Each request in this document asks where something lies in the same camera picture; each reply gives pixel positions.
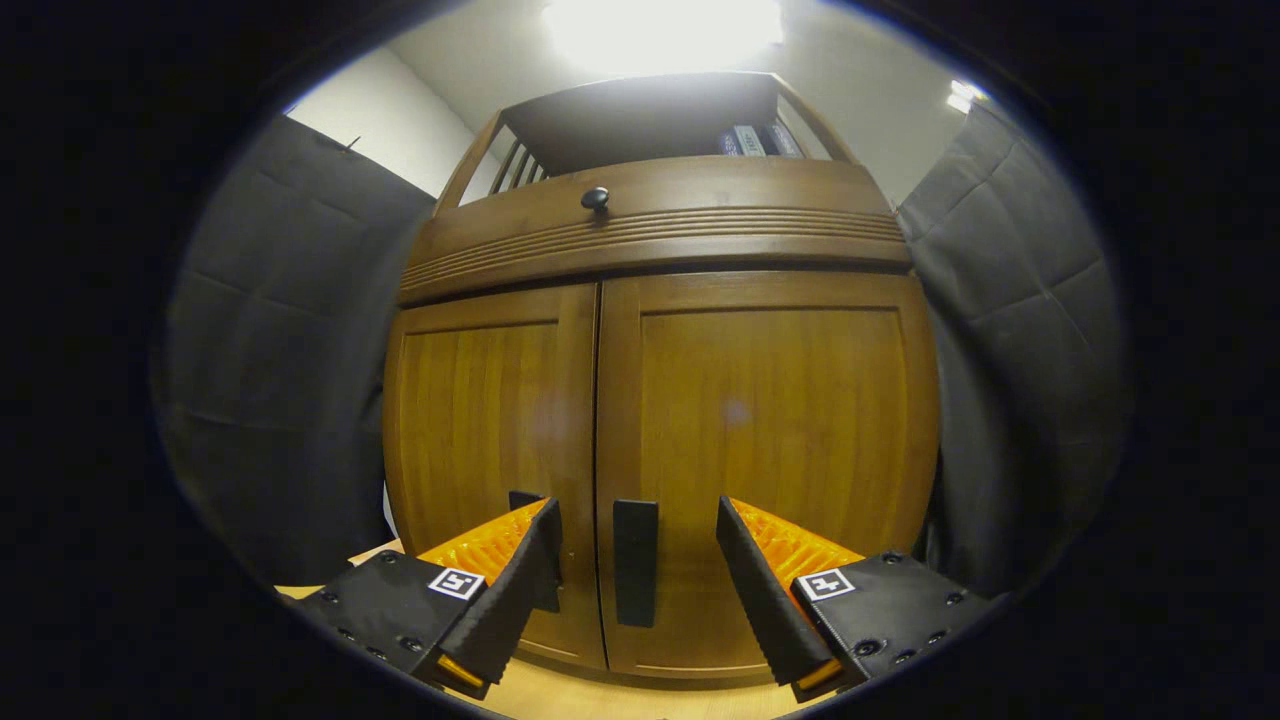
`drawer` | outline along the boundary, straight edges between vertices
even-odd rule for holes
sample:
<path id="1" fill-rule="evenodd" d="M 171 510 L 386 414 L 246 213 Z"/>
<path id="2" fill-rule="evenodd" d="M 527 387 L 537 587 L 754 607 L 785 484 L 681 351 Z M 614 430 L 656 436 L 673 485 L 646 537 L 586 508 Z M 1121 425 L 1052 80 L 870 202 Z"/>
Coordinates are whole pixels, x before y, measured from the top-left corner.
<path id="1" fill-rule="evenodd" d="M 582 208 L 593 187 L 608 209 Z M 671 158 L 593 168 L 425 223 L 401 306 L 557 275 L 690 261 L 865 261 L 905 270 L 893 214 L 856 164 L 792 158 Z"/>

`gray fabric curtain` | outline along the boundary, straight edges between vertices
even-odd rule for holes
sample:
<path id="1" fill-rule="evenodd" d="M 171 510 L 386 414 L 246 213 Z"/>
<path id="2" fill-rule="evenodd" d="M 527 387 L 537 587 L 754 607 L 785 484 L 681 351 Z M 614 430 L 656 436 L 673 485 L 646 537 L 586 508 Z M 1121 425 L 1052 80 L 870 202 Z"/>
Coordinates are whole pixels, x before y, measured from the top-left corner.
<path id="1" fill-rule="evenodd" d="M 979 104 L 899 223 L 941 380 L 927 556 L 997 594 L 1089 520 L 1119 461 L 1133 401 L 1117 293 L 1068 179 Z"/>
<path id="2" fill-rule="evenodd" d="M 434 199 L 288 118 L 209 204 L 168 318 L 179 479 L 261 579 L 320 584 L 390 538 L 381 373 Z"/>

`decorative grooves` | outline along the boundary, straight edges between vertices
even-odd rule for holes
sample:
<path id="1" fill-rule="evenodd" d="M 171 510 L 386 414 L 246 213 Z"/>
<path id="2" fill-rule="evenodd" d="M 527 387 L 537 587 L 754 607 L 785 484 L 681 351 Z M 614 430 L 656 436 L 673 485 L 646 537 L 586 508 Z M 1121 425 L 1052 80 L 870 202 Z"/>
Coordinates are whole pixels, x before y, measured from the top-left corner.
<path id="1" fill-rule="evenodd" d="M 419 263 L 401 275 L 401 292 L 468 273 L 580 250 L 621 249 L 664 238 L 787 236 L 902 243 L 890 215 L 786 208 L 705 208 L 585 220 L 503 237 Z"/>

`cabinet top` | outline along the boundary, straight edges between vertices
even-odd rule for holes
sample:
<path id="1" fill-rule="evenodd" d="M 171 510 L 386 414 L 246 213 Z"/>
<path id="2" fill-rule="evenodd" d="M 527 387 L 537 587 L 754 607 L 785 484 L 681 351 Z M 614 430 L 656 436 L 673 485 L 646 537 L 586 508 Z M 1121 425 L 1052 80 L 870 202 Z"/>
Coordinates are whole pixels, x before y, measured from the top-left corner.
<path id="1" fill-rule="evenodd" d="M 777 117 L 780 82 L 768 73 L 687 73 L 571 87 L 499 113 L 549 176 L 590 168 L 716 155 L 736 124 Z"/>

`cabinet door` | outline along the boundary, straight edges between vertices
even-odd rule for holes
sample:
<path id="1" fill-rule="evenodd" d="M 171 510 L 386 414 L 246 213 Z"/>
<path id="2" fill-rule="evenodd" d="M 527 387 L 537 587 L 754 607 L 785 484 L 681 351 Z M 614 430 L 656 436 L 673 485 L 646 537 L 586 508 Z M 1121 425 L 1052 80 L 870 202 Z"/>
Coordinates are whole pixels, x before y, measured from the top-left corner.
<path id="1" fill-rule="evenodd" d="M 856 552 L 910 550 L 937 457 L 927 323 L 919 284 L 904 275 L 604 283 L 596 518 L 611 669 L 768 673 L 716 542 L 721 495 Z M 627 570 L 613 547 L 620 498 L 658 503 L 652 628 L 618 621 L 614 579 Z"/>
<path id="2" fill-rule="evenodd" d="M 388 491 L 416 555 L 509 510 L 559 498 L 558 614 L 534 610 L 521 647 L 604 667 L 591 478 L 599 286 L 511 292 L 401 313 L 387 364 Z"/>

